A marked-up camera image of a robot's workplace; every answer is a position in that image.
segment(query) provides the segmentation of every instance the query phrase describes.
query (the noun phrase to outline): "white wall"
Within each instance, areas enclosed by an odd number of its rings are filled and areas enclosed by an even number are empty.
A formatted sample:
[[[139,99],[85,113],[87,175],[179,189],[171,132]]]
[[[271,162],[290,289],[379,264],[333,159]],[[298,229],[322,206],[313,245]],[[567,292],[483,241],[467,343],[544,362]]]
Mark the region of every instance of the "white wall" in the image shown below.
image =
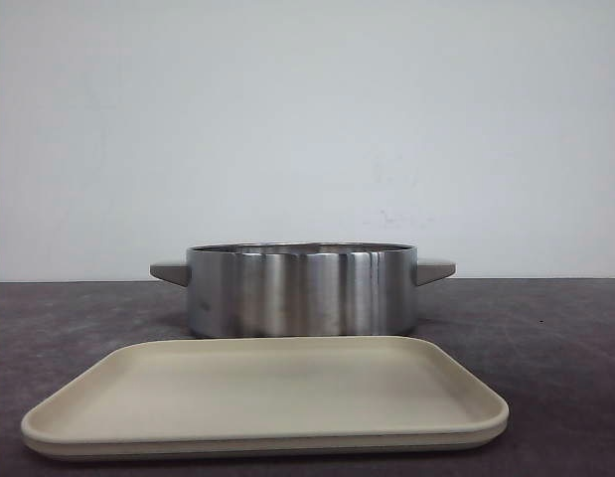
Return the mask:
[[[0,1],[0,280],[243,240],[615,276],[615,1]]]

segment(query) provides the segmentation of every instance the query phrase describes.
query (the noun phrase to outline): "pot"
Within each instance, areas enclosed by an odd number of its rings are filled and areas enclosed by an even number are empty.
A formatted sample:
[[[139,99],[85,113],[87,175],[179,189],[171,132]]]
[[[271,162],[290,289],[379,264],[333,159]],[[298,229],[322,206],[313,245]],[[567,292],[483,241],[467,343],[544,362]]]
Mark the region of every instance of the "pot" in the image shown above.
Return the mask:
[[[406,333],[417,287],[454,272],[392,243],[195,246],[185,263],[150,266],[188,288],[190,328],[214,338]]]

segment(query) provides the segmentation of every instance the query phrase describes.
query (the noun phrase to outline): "beige tray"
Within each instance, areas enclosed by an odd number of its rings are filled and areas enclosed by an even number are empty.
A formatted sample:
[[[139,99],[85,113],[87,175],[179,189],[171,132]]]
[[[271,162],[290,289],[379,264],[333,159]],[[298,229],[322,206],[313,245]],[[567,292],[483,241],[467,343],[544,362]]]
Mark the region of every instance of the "beige tray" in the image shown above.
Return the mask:
[[[435,345],[400,337],[143,343],[31,409],[26,444],[59,459],[475,447],[508,405]]]

